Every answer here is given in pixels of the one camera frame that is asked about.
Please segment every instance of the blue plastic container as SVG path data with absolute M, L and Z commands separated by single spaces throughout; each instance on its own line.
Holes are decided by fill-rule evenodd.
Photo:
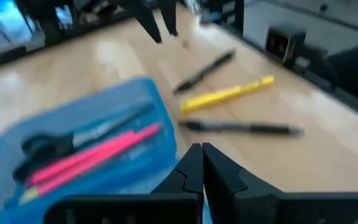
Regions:
M 154 104 L 153 109 L 112 135 L 130 129 L 138 131 L 154 122 L 163 122 L 164 129 L 156 136 L 47 195 L 18 204 L 25 188 L 14 181 L 12 171 L 25 158 L 21 150 L 21 142 L 25 138 L 34 133 L 64 134 L 90 128 L 107 120 L 119 119 L 148 102 Z M 147 194 L 170 172 L 172 168 L 169 167 L 175 165 L 176 151 L 172 122 L 149 78 L 131 80 L 15 124 L 0 137 L 0 224 L 41 223 L 46 209 L 70 194 Z M 135 183 L 142 187 L 126 192 L 125 189 Z

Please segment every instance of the yellow highlighter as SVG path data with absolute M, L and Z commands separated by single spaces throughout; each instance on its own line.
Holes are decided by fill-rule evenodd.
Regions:
M 186 101 L 181 106 L 182 113 L 189 113 L 190 111 L 198 110 L 207 106 L 215 105 L 226 101 L 228 99 L 243 95 L 244 93 L 250 93 L 255 90 L 259 90 L 263 87 L 270 86 L 274 82 L 273 76 L 267 76 L 261 80 L 255 81 L 253 83 L 244 85 L 244 86 L 235 86 L 232 88 L 219 90 L 214 93 L 208 93 L 205 95 L 197 96 Z

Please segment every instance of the wooden table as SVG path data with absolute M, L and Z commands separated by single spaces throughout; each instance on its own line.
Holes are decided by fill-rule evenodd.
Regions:
M 131 20 L 1 66 L 0 134 L 21 119 L 138 75 L 155 80 L 174 123 L 182 118 L 180 102 L 191 96 L 275 75 L 271 88 L 188 116 L 290 123 L 303 127 L 305 136 L 200 134 L 177 128 L 179 154 L 194 142 L 211 142 L 284 191 L 358 191 L 358 114 L 218 26 L 200 27 L 185 8 L 177 10 L 178 39 L 168 36 L 155 13 L 163 45 Z M 237 49 L 235 60 L 189 93 L 172 95 L 177 83 L 231 48 Z

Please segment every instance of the floor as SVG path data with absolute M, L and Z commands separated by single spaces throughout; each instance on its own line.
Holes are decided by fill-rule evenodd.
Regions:
M 316 0 L 278 1 L 315 12 L 319 12 L 322 2 Z M 331 1 L 325 14 L 358 26 L 358 0 Z M 329 54 L 335 54 L 358 44 L 358 31 L 356 30 L 301 14 L 264 0 L 249 4 L 246 8 L 244 35 L 257 44 L 264 45 L 268 28 L 272 24 L 280 23 L 290 23 L 305 28 L 306 42 L 324 47 Z
M 322 19 L 295 12 L 269 1 L 289 3 L 292 6 L 318 12 L 322 1 L 316 0 L 245 0 L 244 35 L 259 45 L 264 45 L 267 29 L 272 24 L 289 22 L 307 30 L 306 41 L 320 45 L 334 54 L 358 44 L 358 31 L 329 23 Z M 56 9 L 64 24 L 71 23 L 68 9 Z M 358 0 L 332 0 L 326 15 L 358 26 Z M 45 36 L 36 30 L 36 22 L 28 18 L 29 26 L 17 10 L 13 0 L 0 0 L 0 52 L 18 45 L 27 49 L 43 46 Z

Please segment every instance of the pink highlighter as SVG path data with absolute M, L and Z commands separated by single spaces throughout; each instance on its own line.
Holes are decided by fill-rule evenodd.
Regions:
M 104 152 L 110 148 L 114 148 L 120 145 L 122 142 L 128 141 L 129 139 L 134 137 L 133 131 L 128 131 L 124 134 L 121 134 L 113 139 L 110 139 L 102 144 L 92 147 L 91 149 L 85 150 L 83 152 L 79 152 L 70 157 L 60 159 L 59 161 L 39 169 L 35 171 L 30 177 L 25 180 L 26 187 L 32 187 L 37 184 L 41 184 L 51 177 L 65 171 L 67 168 L 71 166 L 75 166 L 83 162 L 85 159 L 89 159 L 97 153 Z
M 34 183 L 35 180 L 36 183 L 43 182 L 43 184 L 36 185 L 27 190 L 20 199 L 21 203 L 26 203 L 29 200 L 51 192 L 82 173 L 103 162 L 106 162 L 113 156 L 118 155 L 132 146 L 154 136 L 161 130 L 161 127 L 162 125 L 160 123 L 154 123 L 137 133 L 128 131 L 119 137 L 95 146 L 90 149 L 92 152 L 87 151 L 88 153 L 85 156 L 85 152 L 78 156 L 74 155 L 77 156 L 74 159 L 72 159 L 73 156 L 70 156 L 67 159 L 62 159 L 56 164 L 43 168 L 39 172 L 37 171 L 35 174 L 39 175 L 36 176 L 37 178 L 34 178 L 35 174 L 32 175 L 31 183 Z

